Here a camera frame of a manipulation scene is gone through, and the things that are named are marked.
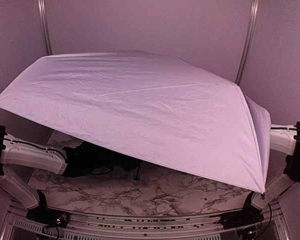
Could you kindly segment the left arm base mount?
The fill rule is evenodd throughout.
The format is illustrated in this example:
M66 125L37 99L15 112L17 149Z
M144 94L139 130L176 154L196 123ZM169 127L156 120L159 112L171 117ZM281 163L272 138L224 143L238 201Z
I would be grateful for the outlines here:
M68 212L55 209L31 209L27 211L26 218L45 224L47 228L66 228L70 220Z

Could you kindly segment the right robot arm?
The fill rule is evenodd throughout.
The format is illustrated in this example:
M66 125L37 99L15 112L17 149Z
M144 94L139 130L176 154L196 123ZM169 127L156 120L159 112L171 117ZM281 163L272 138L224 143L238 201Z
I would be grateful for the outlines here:
M263 209L296 183L300 183L300 121L294 125L272 125L270 149L284 154L284 169L265 186L265 193L251 193L242 208L246 221L262 218Z

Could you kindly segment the lilac folding umbrella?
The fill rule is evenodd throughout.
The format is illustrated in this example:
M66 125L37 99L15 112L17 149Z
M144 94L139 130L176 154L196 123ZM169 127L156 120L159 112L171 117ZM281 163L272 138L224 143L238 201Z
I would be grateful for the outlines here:
M44 56L0 93L0 108L143 161L266 191L269 155L241 88L177 57Z

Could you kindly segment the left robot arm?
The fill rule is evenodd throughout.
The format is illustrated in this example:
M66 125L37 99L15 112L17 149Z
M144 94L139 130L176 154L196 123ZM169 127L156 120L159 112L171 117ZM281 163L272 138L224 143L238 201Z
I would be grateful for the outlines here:
M70 214L49 208L45 194L25 183L10 165L78 178L98 176L101 170L108 174L116 166L127 172L140 170L141 160L86 141L76 147L36 145L7 134L5 126L0 125L0 188L26 208L27 219L63 228L67 225Z

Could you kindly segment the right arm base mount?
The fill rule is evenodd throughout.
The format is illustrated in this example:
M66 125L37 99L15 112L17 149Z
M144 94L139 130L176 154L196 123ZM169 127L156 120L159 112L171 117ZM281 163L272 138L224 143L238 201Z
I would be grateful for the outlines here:
M239 228L247 225L262 222L264 215L261 210L238 210L232 212L222 213L220 215L219 223L225 230L232 228Z

